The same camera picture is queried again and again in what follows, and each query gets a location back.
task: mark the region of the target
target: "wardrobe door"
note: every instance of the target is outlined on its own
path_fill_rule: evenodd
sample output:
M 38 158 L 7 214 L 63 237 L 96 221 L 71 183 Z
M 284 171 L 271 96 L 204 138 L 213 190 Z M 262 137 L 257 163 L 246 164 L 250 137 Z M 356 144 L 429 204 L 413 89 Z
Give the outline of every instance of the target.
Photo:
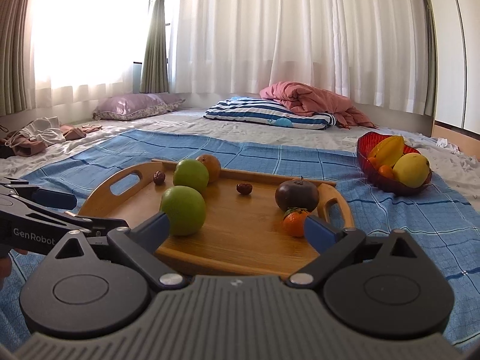
M 466 104 L 463 128 L 480 134 L 480 0 L 458 0 L 466 50 Z
M 437 42 L 435 120 L 462 127 L 465 58 L 457 0 L 431 0 Z

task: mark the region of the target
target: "purple pillow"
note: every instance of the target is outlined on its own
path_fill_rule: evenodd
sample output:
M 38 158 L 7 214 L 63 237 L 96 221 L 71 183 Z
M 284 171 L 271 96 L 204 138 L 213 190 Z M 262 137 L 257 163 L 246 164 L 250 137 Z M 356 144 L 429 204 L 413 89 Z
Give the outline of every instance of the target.
M 185 100 L 172 93 L 130 93 L 102 99 L 93 111 L 93 119 L 135 120 L 166 114 Z

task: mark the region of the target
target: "red glass bowl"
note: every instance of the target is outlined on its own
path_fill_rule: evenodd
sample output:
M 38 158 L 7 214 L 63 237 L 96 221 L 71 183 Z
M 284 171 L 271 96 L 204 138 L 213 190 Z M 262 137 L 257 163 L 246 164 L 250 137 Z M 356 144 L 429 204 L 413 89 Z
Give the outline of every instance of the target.
M 379 142 L 383 141 L 385 138 L 388 137 L 391 137 L 391 135 L 381 135 L 371 131 L 358 138 L 357 158 L 358 162 L 360 163 L 360 168 L 367 177 L 367 180 L 373 185 L 375 185 L 377 188 L 380 188 L 382 191 L 392 192 L 398 196 L 412 196 L 422 192 L 430 184 L 431 169 L 430 173 L 427 176 L 427 179 L 421 186 L 419 186 L 418 188 L 410 188 L 407 187 L 405 184 L 402 184 L 400 181 L 383 177 L 375 170 L 370 161 L 367 160 L 367 156 L 370 153 L 371 149 L 373 149 Z M 419 152 L 413 147 L 404 145 L 403 154 L 408 153 Z

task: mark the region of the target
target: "orange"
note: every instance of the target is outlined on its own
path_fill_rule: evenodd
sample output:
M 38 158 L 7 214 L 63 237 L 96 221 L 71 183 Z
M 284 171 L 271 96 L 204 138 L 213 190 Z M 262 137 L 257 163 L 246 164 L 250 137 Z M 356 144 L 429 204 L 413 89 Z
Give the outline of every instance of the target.
M 375 170 L 378 170 L 378 168 L 380 168 L 380 164 L 378 163 L 378 159 L 376 159 L 375 157 L 368 157 L 367 160 L 368 160 L 368 162 L 371 163 L 371 166 Z
M 387 179 L 394 179 L 393 169 L 390 168 L 388 165 L 382 165 L 380 168 L 378 168 L 378 173 L 380 173 L 383 177 L 386 177 Z
M 208 170 L 208 182 L 213 183 L 217 181 L 220 177 L 220 171 L 222 170 L 222 165 L 217 157 L 211 154 L 202 154 L 196 158 L 197 161 L 200 161 L 205 165 Z
M 288 210 L 282 222 L 285 232 L 292 237 L 303 237 L 303 223 L 308 214 L 308 211 L 299 208 Z

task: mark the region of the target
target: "white bed sheet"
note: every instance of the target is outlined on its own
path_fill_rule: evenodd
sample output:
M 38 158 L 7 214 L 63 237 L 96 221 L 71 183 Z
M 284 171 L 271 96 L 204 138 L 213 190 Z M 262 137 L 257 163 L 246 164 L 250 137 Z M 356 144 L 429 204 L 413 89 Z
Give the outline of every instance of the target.
M 103 125 L 104 128 L 89 134 L 86 138 L 55 144 L 31 158 L 0 159 L 0 175 L 21 178 L 35 169 L 66 159 L 132 128 L 175 134 L 207 135 L 234 142 L 303 146 L 350 152 L 356 150 L 356 139 L 371 131 L 365 127 L 354 127 L 351 130 L 338 127 L 331 127 L 325 131 L 300 130 L 254 123 L 210 120 L 203 118 L 204 111 L 180 110 L 131 122 L 101 120 L 95 123 Z M 437 147 L 434 139 L 423 135 L 388 128 L 381 128 L 377 132 L 403 135 L 412 147 L 429 159 L 431 169 L 437 172 L 450 187 L 464 195 L 475 210 L 480 212 L 480 163 L 475 157 Z

